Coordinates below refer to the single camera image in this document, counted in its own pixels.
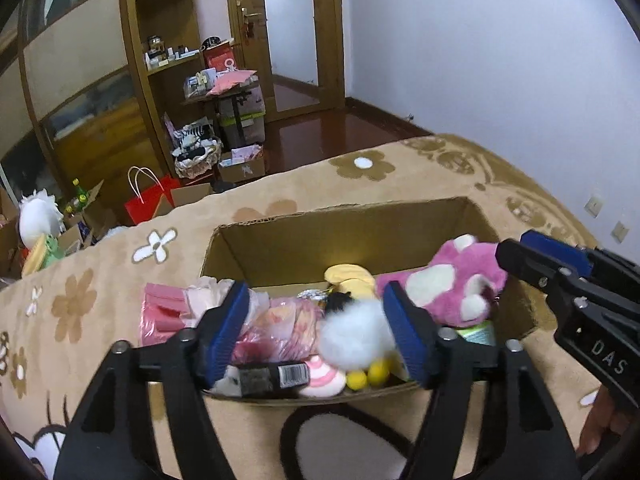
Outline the person's hand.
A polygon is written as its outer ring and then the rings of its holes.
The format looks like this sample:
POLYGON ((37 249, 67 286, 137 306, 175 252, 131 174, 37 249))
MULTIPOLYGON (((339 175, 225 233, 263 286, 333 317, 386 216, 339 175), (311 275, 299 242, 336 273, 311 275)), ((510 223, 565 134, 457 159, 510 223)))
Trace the person's hand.
POLYGON ((608 389, 601 386, 582 427, 576 451, 577 456, 582 457, 597 451, 608 430, 621 436, 630 423, 631 414, 618 408, 608 389))

